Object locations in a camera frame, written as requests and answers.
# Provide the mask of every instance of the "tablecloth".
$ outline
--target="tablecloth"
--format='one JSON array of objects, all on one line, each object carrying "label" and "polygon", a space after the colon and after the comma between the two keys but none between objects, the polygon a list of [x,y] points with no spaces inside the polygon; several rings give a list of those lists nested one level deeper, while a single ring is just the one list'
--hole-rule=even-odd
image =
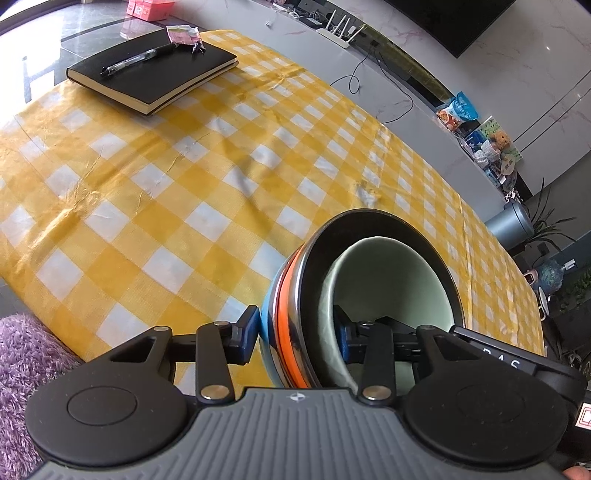
[{"label": "tablecloth", "polygon": [[[239,66],[157,115],[66,81],[0,130],[0,273],[66,345],[89,360],[154,325],[235,321],[319,226],[365,206],[432,242],[468,328],[542,353],[533,292],[433,168],[272,49],[203,36]],[[231,370],[269,385],[258,352]]]}]

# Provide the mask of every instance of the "black notebook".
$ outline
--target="black notebook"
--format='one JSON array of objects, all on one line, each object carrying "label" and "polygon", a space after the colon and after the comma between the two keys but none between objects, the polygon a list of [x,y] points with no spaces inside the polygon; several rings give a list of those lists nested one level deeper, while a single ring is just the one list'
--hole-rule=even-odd
[{"label": "black notebook", "polygon": [[100,71],[151,48],[170,43],[158,30],[103,50],[66,70],[66,76],[138,112],[149,115],[238,64],[236,56],[203,43],[205,53],[179,46],[172,53],[142,61],[103,78]]}]

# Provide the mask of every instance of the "television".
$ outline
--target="television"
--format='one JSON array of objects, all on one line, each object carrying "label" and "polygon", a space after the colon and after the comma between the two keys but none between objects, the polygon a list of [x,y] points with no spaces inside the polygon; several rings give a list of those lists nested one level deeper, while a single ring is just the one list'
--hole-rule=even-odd
[{"label": "television", "polygon": [[515,0],[387,0],[429,32],[455,58]]}]

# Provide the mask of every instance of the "silver cylindrical bin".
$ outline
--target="silver cylindrical bin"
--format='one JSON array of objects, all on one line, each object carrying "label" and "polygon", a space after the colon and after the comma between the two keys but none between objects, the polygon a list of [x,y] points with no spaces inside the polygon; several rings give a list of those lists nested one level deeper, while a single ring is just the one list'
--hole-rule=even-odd
[{"label": "silver cylindrical bin", "polygon": [[505,209],[488,220],[486,227],[499,243],[510,250],[534,234],[534,226],[522,204],[509,202]]}]

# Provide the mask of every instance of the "purple plush cushion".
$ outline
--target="purple plush cushion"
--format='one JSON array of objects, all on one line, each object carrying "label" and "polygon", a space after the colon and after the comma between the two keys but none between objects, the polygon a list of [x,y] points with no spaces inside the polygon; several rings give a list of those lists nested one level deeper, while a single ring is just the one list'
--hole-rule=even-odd
[{"label": "purple plush cushion", "polygon": [[0,479],[25,478],[41,460],[25,427],[25,406],[41,385],[80,365],[35,318],[0,320]]}]

